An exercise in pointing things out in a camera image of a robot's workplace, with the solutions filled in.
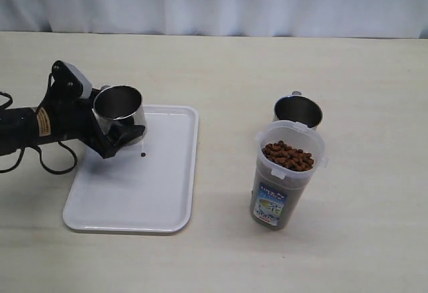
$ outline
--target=warning label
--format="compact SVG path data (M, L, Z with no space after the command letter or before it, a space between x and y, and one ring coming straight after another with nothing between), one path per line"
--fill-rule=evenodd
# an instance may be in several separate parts
M39 124L39 136L45 137L51 134L51 122L45 108L41 107L37 113L37 123Z

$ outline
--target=pet food kibble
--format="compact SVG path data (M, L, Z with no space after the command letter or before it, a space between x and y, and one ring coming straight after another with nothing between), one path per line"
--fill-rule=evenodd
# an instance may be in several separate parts
M311 153L305 153L303 149L295 149L288 146L283 140L274 144L267 144L262 153L271 162L292 171L309 171L314 168L314 159Z

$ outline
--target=plastic container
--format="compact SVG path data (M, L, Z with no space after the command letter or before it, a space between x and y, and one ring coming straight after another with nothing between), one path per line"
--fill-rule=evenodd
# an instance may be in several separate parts
M321 136L305 124L288 120L271 123L259 134L256 170L250 213L259 223L271 229L284 228L299 198L320 165L326 164L325 145ZM269 161L262 149L269 143L284 141L287 145L312 153L314 167L309 171L291 171Z

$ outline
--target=white curtain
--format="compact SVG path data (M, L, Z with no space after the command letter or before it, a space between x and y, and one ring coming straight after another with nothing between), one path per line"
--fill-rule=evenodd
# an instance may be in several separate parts
M428 0L0 0L0 30L428 37Z

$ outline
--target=stainless steel cup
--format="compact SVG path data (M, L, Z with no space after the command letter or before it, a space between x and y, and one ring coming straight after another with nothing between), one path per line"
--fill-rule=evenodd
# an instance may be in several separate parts
M277 120L301 122L316 130L322 120L322 111L319 105L303 97L300 91L293 91L275 103L274 121Z
M144 134L127 145L140 142L146 132L147 123L142 107L141 93L130 86L104 86L95 97L94 112L104 134L107 134L113 124L121 126L143 125Z

